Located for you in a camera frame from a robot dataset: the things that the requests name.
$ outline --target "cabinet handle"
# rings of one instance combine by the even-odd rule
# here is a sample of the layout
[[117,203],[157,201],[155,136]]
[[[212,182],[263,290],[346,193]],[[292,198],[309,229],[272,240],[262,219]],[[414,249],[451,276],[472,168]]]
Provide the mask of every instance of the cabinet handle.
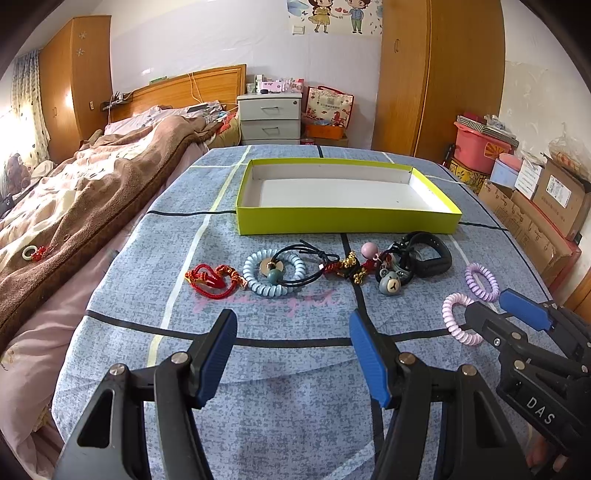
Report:
[[267,130],[277,130],[277,134],[279,134],[279,127],[261,127],[261,130],[263,130],[267,135],[269,135]]

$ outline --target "wooden wardrobe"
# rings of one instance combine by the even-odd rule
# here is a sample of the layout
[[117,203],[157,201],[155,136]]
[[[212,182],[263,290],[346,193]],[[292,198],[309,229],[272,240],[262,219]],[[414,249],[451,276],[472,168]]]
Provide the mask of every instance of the wooden wardrobe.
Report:
[[110,31],[110,15],[74,17],[39,52],[41,107],[55,163],[107,124],[100,104],[113,94]]
[[386,0],[383,20],[372,148],[441,163],[458,115],[499,114],[501,2]]

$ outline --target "blue bedsheet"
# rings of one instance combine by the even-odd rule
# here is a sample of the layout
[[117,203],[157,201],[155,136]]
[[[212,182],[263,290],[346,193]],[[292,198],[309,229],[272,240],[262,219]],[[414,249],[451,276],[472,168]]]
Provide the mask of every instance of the blue bedsheet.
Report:
[[[263,248],[281,248],[301,237],[325,251],[344,256],[340,235],[238,235],[234,210],[246,163],[252,158],[355,158],[408,164],[448,195],[462,210],[453,236],[442,236],[453,256],[444,275],[415,279],[395,297],[385,297],[375,281],[362,286],[370,318],[390,335],[444,327],[443,299],[469,294],[464,269],[480,262],[501,289],[513,288],[534,301],[550,295],[511,234],[467,187],[443,167],[416,158],[374,151],[298,145],[254,145],[212,150],[179,177],[144,216],[92,296],[61,371],[53,416],[62,436],[72,432],[92,392],[116,362],[131,369],[161,362],[190,341],[140,332],[108,322],[117,320],[178,332],[207,332],[222,308],[238,316],[238,336],[262,340],[347,338],[348,319],[357,306],[352,286],[322,279],[299,292],[267,299],[237,291],[228,299],[198,296],[184,273],[205,262],[241,270],[247,256]],[[359,252],[366,241],[381,248],[400,235],[350,234]],[[462,323],[461,313],[458,318]],[[524,324],[530,341],[557,351],[545,334]],[[368,479],[374,465],[374,430],[388,427],[391,413],[374,415],[361,369],[350,346],[291,348],[283,342],[235,346],[216,397],[196,412],[196,423],[217,479]],[[463,346],[451,336],[401,342],[428,365],[455,370],[474,364],[494,389],[497,352],[483,343]],[[501,402],[522,443],[530,432]],[[153,478],[164,479],[158,453],[154,407],[145,408],[148,453]],[[382,413],[383,424],[379,422]],[[440,408],[432,408],[421,478],[432,478],[437,455]]]

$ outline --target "cartoon girl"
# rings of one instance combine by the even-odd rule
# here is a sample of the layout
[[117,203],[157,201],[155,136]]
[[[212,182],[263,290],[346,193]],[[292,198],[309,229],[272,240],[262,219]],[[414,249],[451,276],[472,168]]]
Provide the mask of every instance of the cartoon girl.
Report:
[[308,0],[310,5],[314,7],[313,15],[308,17],[312,23],[316,24],[316,28],[314,31],[318,33],[318,29],[322,25],[324,27],[324,33],[328,33],[326,31],[326,26],[330,25],[330,17],[333,18],[341,18],[333,15],[330,12],[330,7],[332,7],[333,0]]

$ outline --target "box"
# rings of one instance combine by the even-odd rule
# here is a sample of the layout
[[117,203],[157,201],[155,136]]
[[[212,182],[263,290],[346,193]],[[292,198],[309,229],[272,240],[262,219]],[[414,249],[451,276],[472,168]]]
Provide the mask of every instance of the box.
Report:
[[579,233],[589,208],[591,189],[554,161],[548,160],[532,201],[567,240]]
[[343,134],[343,138],[339,140],[333,140],[331,138],[317,138],[317,137],[302,137],[302,140],[305,140],[306,143],[302,142],[302,145],[320,145],[321,147],[343,147],[347,148],[349,146],[349,139],[347,138],[347,133]]
[[550,277],[556,259],[556,249],[550,240],[519,206],[491,182],[484,183],[478,198],[507,227],[544,282],[549,285],[554,279]]
[[462,212],[416,168],[344,158],[263,158],[236,200],[241,235],[453,233]]
[[485,180],[491,177],[486,173],[480,173],[479,171],[466,167],[455,158],[452,158],[452,161],[449,165],[449,170],[458,178],[458,180],[468,185],[471,191],[477,195],[480,192]]
[[547,285],[550,285],[559,276],[559,274],[570,265],[576,262],[581,255],[580,248],[571,241],[562,237],[558,229],[550,220],[536,207],[533,202],[526,199],[520,192],[514,192],[511,200],[535,223],[540,231],[550,240],[556,250],[556,258],[552,268],[542,277]]
[[540,182],[544,167],[530,162],[527,158],[523,159],[517,181],[515,182],[515,189],[519,190],[528,200],[531,200]]
[[307,137],[340,140],[345,134],[345,127],[338,127],[336,125],[305,124],[304,132]]

